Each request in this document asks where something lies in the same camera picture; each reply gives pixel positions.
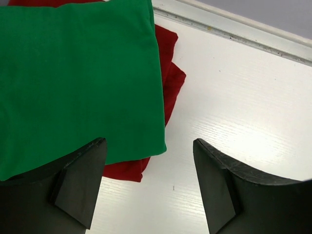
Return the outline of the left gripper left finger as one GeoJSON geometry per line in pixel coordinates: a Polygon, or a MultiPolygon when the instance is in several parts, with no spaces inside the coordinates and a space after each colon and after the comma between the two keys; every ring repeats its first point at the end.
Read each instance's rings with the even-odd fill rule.
{"type": "Polygon", "coordinates": [[[97,138],[0,183],[2,234],[84,234],[91,228],[107,156],[97,138]]]}

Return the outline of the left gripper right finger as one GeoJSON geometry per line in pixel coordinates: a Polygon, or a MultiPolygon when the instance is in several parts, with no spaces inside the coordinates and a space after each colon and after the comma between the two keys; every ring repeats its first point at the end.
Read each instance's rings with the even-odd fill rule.
{"type": "Polygon", "coordinates": [[[311,233],[310,180],[258,170],[200,138],[193,142],[193,155],[210,233],[311,233]]]}

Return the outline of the green t shirt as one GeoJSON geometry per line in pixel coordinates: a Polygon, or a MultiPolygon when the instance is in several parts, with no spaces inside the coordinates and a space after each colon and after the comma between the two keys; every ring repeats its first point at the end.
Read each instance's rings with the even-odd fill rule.
{"type": "Polygon", "coordinates": [[[166,151],[152,3],[0,9],[0,178],[98,137],[107,164],[166,151]]]}

